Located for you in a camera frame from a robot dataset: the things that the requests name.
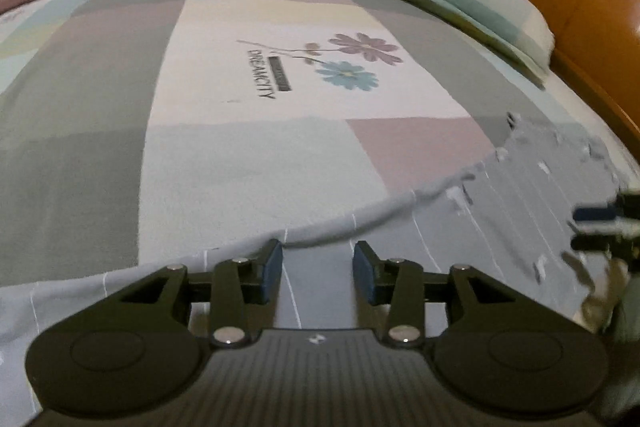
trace white logo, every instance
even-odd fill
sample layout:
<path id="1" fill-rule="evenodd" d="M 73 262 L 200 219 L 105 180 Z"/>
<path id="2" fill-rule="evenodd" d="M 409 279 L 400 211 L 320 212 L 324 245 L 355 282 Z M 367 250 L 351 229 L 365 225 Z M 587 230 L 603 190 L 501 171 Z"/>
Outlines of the white logo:
<path id="1" fill-rule="evenodd" d="M 321 335 L 320 333 L 316 333 L 314 336 L 309 337 L 307 339 L 310 343 L 315 344 L 316 346 L 319 346 L 320 344 L 322 344 L 324 341 L 326 341 L 326 336 Z"/>

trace bed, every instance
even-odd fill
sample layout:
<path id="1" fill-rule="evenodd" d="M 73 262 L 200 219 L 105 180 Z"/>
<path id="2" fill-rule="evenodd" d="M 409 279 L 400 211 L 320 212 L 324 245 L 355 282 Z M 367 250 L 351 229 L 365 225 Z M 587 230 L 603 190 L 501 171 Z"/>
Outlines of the bed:
<path id="1" fill-rule="evenodd" d="M 637 166 L 555 74 L 469 34 L 406 0 L 0 0 L 0 425 L 38 411 L 43 329 L 274 237 L 276 327 L 378 327 L 359 239 L 580 315 L 613 268 L 571 252 L 572 208 Z"/>

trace screw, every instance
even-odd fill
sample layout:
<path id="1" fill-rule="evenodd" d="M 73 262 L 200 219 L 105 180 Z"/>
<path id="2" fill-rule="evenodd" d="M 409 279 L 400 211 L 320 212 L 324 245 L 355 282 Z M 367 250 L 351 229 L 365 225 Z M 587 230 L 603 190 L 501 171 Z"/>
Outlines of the screw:
<path id="1" fill-rule="evenodd" d="M 413 326 L 403 324 L 389 330 L 389 336 L 397 342 L 413 342 L 420 338 L 420 330 Z"/>
<path id="2" fill-rule="evenodd" d="M 224 326 L 213 332 L 213 338 L 221 344 L 235 344 L 244 339 L 244 331 L 234 326 Z"/>

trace black circular joint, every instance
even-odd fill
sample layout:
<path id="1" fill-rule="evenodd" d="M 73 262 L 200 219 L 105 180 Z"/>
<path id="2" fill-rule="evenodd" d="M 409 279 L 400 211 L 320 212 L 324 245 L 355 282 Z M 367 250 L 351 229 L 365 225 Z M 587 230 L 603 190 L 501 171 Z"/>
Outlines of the black circular joint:
<path id="1" fill-rule="evenodd" d="M 178 323 L 158 331 L 64 331 L 31 344 L 25 369 L 43 407 L 76 417 L 118 417 L 180 393 L 200 368 L 198 341 Z"/>
<path id="2" fill-rule="evenodd" d="M 92 331 L 71 346 L 71 358 L 90 371 L 117 371 L 136 363 L 145 352 L 143 339 L 130 331 Z"/>
<path id="3" fill-rule="evenodd" d="M 549 419 L 584 407 L 607 374 L 602 343 L 588 331 L 445 331 L 436 374 L 456 394 L 507 417 Z"/>

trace black rectangle print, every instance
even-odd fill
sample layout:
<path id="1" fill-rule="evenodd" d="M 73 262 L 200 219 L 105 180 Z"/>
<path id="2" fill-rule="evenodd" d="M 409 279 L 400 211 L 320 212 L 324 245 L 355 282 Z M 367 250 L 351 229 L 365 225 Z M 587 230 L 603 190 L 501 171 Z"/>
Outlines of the black rectangle print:
<path id="1" fill-rule="evenodd" d="M 278 86 L 279 91 L 290 91 L 291 84 L 289 84 L 289 80 L 287 79 L 287 75 L 284 74 L 284 69 L 282 67 L 282 61 L 280 57 L 267 57 L 269 61 L 269 66 L 271 71 L 273 72 L 273 79 L 276 81 L 276 86 Z"/>

